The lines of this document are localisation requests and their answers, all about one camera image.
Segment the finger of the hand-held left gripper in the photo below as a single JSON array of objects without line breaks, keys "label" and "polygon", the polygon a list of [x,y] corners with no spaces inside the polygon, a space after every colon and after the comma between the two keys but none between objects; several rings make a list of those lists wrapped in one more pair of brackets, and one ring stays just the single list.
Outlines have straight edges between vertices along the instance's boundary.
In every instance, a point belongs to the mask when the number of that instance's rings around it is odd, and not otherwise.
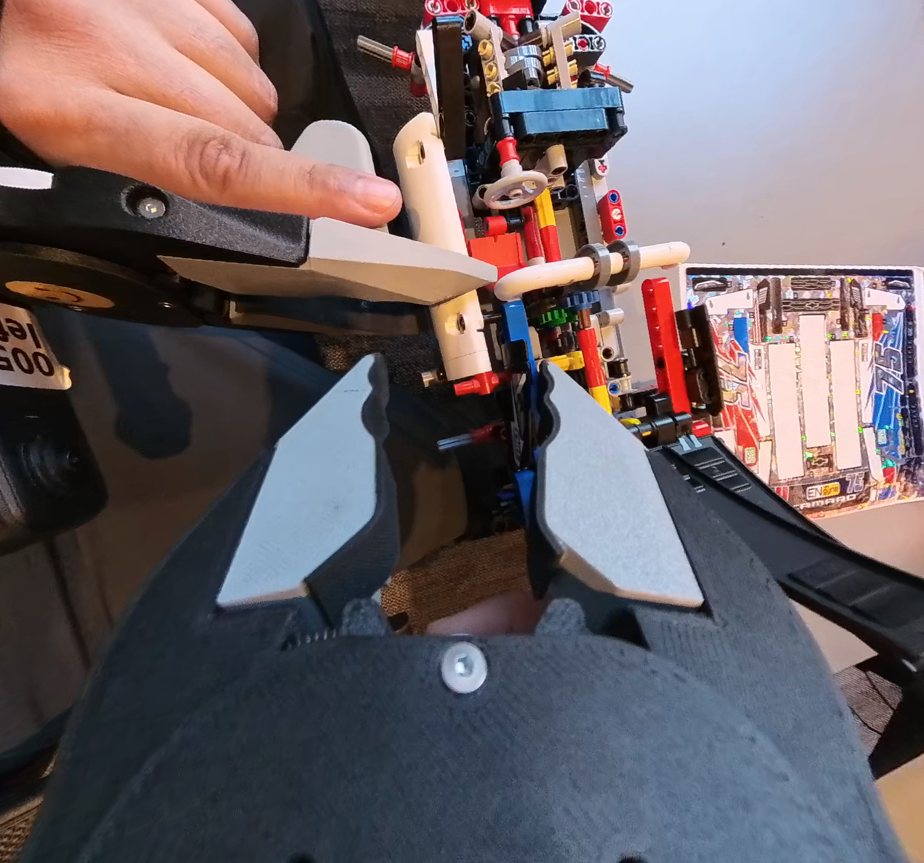
[{"label": "finger of the hand-held left gripper", "polygon": [[233,296],[227,302],[227,316],[232,324],[251,329],[321,335],[422,333],[422,306],[343,296]]},{"label": "finger of the hand-held left gripper", "polygon": [[451,249],[331,219],[309,224],[299,267],[161,256],[182,277],[233,295],[341,296],[436,305],[497,280],[497,268]]}]

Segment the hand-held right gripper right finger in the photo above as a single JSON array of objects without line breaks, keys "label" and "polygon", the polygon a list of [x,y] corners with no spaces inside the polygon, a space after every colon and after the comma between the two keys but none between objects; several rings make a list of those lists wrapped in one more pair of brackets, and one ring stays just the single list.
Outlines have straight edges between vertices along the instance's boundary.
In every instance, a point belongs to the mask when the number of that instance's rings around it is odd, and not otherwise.
[{"label": "hand-held right gripper right finger", "polygon": [[647,449],[552,362],[539,366],[549,427],[535,454],[535,526],[595,592],[679,607],[703,594]]}]

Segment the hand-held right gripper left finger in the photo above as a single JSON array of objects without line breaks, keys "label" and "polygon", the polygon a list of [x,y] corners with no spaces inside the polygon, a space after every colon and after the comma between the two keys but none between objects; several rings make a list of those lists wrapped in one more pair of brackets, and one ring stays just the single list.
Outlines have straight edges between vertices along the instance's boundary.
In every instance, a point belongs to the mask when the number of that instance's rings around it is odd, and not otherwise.
[{"label": "hand-held right gripper left finger", "polygon": [[216,603],[306,597],[331,626],[400,552],[385,359],[369,354],[278,441]]}]

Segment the toy brick car model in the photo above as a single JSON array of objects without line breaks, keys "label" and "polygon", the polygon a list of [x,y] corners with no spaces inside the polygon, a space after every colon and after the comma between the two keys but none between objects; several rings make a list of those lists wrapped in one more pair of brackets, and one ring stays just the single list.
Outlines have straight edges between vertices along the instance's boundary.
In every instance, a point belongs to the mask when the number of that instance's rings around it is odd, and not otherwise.
[{"label": "toy brick car model", "polygon": [[534,535],[534,589],[554,574],[535,526],[535,454],[552,362],[660,454],[750,541],[783,590],[875,649],[868,669],[922,698],[922,579],[856,554],[780,498],[717,436],[723,392],[703,307],[688,309],[689,247],[629,240],[605,161],[632,86],[602,63],[605,0],[425,0],[415,49],[359,36],[426,98],[395,140],[413,234],[460,249],[497,279],[426,306],[440,361],[425,384],[495,395],[502,420],[441,449],[503,442],[502,519]]}]

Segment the person's left hand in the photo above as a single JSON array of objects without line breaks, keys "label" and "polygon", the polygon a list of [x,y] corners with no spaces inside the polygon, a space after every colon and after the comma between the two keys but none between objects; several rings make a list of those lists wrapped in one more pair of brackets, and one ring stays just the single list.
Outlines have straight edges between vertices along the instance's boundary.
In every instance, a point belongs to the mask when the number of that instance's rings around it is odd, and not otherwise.
[{"label": "person's left hand", "polygon": [[46,164],[182,198],[367,227],[402,199],[378,176],[287,152],[256,31],[231,0],[4,0],[2,126]]}]

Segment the black mesh chair seat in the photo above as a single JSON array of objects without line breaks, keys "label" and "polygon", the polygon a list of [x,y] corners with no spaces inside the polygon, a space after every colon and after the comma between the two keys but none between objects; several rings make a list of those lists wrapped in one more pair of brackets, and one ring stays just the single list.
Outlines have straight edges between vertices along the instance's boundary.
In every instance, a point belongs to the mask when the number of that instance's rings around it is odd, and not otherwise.
[{"label": "black mesh chair seat", "polygon": [[[407,615],[405,630],[424,631],[432,622],[455,615],[494,594],[526,592],[526,538],[523,530],[446,546],[396,571],[381,602],[391,618]],[[911,861],[922,861],[922,833],[910,812],[886,811]],[[2,813],[2,861],[19,861],[40,809],[41,798],[19,800]]]}]

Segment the shiny sticker sheet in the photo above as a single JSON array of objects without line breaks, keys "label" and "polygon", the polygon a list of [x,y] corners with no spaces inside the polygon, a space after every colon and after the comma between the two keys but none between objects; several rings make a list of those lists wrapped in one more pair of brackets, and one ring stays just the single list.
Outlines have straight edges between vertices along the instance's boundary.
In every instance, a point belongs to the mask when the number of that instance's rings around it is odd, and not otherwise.
[{"label": "shiny sticker sheet", "polygon": [[920,266],[686,264],[723,392],[717,436],[804,515],[922,498]]}]

